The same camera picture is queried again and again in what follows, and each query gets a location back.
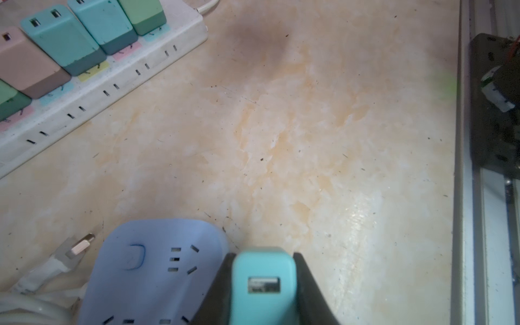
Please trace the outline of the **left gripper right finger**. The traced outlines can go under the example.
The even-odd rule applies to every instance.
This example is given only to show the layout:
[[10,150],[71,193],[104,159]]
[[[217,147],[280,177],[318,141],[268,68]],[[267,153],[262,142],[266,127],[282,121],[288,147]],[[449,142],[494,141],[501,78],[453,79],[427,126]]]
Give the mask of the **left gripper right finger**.
[[294,253],[299,324],[339,325],[301,253]]

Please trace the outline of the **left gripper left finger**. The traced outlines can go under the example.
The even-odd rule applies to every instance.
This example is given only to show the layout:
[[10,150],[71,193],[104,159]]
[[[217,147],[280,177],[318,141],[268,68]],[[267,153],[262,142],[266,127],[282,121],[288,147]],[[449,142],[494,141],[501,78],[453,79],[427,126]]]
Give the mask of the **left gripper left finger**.
[[190,324],[228,325],[230,322],[232,293],[232,264],[235,253],[228,253],[204,300]]

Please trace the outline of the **teal plug adapter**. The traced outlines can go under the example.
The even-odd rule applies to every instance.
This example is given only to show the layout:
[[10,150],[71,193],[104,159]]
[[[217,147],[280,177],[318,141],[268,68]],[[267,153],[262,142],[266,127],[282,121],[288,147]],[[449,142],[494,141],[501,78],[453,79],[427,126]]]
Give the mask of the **teal plug adapter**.
[[77,77],[107,55],[74,14],[53,5],[20,21],[22,30],[68,74]]
[[297,324],[295,260],[278,247],[239,253],[232,264],[230,324]]
[[138,40],[138,34],[118,1],[69,0],[67,4],[108,56]]

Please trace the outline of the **blue square power strip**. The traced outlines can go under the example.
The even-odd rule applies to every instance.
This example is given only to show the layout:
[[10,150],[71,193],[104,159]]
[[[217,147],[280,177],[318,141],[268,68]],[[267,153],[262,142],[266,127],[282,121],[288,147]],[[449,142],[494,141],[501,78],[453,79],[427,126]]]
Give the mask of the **blue square power strip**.
[[208,222],[124,223],[99,251],[77,322],[189,324],[229,251]]

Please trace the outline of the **long white power strip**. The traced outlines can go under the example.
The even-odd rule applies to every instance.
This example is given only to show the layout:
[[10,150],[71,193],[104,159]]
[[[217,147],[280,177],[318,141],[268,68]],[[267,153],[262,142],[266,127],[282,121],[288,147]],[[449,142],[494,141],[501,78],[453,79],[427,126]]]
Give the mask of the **long white power strip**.
[[196,9],[183,1],[161,4],[167,18],[162,27],[1,122],[2,177],[207,40]]

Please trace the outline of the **green plug adapter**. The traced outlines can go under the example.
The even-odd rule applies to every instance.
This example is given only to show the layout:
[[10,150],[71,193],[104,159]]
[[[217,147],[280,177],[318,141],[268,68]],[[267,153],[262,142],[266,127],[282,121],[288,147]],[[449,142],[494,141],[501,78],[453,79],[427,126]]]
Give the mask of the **green plug adapter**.
[[0,119],[1,121],[21,111],[23,108],[29,106],[32,99],[17,89],[8,85],[5,81],[0,81]]
[[139,36],[167,23],[159,0],[119,0],[118,2]]

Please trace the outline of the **pink plug adapter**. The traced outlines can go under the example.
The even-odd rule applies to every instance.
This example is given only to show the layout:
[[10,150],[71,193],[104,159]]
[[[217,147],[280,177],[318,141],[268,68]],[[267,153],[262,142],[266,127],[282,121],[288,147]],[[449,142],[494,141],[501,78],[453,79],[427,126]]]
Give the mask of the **pink plug adapter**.
[[39,99],[71,80],[59,64],[18,27],[1,29],[1,80]]

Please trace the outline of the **teal plug adapter front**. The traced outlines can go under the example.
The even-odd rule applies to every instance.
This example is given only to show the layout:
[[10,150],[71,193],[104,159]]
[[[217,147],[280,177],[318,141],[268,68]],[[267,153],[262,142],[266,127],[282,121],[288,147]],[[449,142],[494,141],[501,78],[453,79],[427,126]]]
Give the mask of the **teal plug adapter front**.
[[74,14],[53,5],[20,21],[22,30],[68,74],[77,77],[107,55]]

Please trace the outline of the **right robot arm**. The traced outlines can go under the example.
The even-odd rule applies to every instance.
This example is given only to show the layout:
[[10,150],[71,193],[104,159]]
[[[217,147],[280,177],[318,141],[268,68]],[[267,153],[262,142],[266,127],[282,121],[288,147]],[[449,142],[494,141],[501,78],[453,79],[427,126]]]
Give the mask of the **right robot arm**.
[[481,78],[480,89],[501,112],[519,109],[519,37],[509,47],[505,63]]

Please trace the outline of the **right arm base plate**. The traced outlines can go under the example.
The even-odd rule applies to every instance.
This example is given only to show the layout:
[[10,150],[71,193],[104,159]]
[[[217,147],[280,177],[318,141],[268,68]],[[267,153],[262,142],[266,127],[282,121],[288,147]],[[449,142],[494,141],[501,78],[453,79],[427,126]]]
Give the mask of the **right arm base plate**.
[[471,154],[485,169],[519,179],[519,109],[501,112],[480,89],[481,78],[501,66],[512,40],[485,33],[470,43]]

